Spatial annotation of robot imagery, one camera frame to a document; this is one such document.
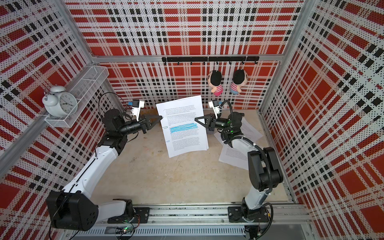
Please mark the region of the blue highlighted paper document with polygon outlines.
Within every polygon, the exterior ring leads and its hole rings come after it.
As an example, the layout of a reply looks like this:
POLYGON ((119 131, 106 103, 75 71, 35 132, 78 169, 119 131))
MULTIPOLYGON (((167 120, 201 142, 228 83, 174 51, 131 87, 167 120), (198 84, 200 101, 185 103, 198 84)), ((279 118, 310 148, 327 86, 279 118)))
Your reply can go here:
POLYGON ((206 129, 195 121, 204 115, 202 97, 156 104, 170 158, 209 149, 206 129))

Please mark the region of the yellow highlighted paper document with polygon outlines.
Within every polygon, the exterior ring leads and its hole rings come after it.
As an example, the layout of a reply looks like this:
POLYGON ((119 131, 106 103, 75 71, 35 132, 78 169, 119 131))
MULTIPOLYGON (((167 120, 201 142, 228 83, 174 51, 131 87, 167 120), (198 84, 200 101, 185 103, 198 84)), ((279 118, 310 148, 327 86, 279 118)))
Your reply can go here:
POLYGON ((253 142, 258 141, 263 137, 263 134, 249 124, 245 118, 242 118, 241 131, 246 138, 253 142))

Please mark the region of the pink highlighted paper document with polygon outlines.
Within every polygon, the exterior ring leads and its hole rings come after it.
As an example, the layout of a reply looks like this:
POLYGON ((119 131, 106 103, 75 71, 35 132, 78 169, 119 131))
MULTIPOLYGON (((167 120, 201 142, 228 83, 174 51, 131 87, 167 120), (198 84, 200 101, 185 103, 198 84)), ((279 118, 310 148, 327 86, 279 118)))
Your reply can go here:
POLYGON ((249 170, 248 157, 229 145, 223 145, 219 161, 237 168, 249 170))

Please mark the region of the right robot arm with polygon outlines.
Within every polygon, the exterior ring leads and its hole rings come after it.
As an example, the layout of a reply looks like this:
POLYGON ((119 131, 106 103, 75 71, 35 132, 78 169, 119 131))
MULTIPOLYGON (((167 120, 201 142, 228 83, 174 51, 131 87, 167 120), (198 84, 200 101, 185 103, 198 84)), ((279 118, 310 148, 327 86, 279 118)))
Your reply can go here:
POLYGON ((220 104, 210 101, 213 113, 195 118, 208 133, 217 130, 223 144, 239 151, 248 158, 248 171, 252 187, 243 200, 243 209, 258 211, 264 208, 267 196, 283 182, 283 173, 273 148, 262 149, 242 132, 244 113, 234 112, 231 103, 226 100, 220 104))

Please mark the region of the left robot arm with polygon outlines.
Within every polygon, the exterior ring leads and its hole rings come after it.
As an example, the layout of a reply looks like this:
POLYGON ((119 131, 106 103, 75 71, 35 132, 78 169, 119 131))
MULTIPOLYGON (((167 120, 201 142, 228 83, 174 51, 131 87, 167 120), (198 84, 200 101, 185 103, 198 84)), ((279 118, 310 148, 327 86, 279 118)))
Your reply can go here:
POLYGON ((88 231, 96 222, 110 219, 131 220, 136 216, 131 200, 114 199, 96 205, 93 191, 110 164, 121 154, 128 135, 146 133, 162 120, 162 116, 142 115, 125 121, 124 113, 112 109, 102 122, 106 134, 82 170, 59 192, 51 191, 46 203, 51 227, 63 230, 88 231))

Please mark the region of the pink striped plush doll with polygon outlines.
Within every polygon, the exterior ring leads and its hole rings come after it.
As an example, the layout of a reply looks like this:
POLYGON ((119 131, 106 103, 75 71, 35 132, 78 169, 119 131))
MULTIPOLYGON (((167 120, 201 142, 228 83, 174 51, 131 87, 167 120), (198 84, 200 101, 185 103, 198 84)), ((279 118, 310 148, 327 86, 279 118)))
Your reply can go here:
POLYGON ((211 88, 211 93, 216 97, 223 93, 222 73, 212 70, 208 75, 208 85, 211 88))

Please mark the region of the blue striped plush doll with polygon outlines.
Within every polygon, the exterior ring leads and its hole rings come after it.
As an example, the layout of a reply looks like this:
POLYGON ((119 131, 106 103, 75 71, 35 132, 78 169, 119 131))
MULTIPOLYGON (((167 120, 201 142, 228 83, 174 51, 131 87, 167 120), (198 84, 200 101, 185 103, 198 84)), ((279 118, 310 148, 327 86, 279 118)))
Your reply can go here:
POLYGON ((242 87, 244 87, 248 82, 248 74, 245 70, 236 70, 233 75, 233 80, 230 86, 230 92, 233 95, 238 95, 242 92, 242 87))

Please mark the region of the white alarm clock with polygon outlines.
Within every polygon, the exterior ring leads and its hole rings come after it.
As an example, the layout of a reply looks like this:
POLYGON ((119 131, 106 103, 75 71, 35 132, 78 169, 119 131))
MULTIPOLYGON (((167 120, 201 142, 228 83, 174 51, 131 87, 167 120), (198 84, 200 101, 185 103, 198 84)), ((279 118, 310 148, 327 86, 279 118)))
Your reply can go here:
POLYGON ((78 101, 74 95, 66 91, 64 86, 52 86, 44 90, 42 98, 47 112, 57 118, 64 118, 78 110, 78 101))

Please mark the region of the black wall hook rail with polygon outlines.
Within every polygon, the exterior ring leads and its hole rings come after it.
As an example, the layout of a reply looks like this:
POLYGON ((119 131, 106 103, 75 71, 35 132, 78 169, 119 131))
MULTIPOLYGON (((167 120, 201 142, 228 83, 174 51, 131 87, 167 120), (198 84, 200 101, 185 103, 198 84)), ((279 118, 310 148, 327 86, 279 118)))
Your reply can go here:
POLYGON ((232 56, 232 57, 162 57, 163 63, 195 63, 195 62, 258 62, 259 56, 232 56))

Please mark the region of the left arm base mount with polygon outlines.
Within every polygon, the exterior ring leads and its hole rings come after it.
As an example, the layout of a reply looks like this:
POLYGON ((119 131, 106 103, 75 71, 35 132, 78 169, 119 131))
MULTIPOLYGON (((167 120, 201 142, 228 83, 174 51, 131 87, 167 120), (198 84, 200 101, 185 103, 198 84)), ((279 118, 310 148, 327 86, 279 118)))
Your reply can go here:
POLYGON ((150 208, 133 207, 123 215, 108 219, 108 224, 146 224, 150 215, 150 208))

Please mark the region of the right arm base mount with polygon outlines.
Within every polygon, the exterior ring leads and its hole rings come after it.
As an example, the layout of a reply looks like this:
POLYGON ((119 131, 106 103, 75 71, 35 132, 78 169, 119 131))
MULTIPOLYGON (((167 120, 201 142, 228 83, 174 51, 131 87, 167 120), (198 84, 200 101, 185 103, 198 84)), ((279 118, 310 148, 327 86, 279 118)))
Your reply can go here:
POLYGON ((230 223, 268 223, 269 212, 266 207, 249 210, 246 205, 228 207, 230 223))

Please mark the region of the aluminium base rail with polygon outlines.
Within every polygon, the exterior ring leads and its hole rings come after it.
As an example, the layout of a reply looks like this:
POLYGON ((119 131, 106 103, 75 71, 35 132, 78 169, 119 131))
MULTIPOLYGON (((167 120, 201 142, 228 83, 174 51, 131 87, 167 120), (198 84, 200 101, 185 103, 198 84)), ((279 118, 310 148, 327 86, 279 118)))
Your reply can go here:
POLYGON ((239 239, 314 240, 312 221, 303 205, 274 202, 254 219, 239 203, 138 205, 142 217, 130 222, 101 220, 86 232, 65 231, 63 240, 239 239))

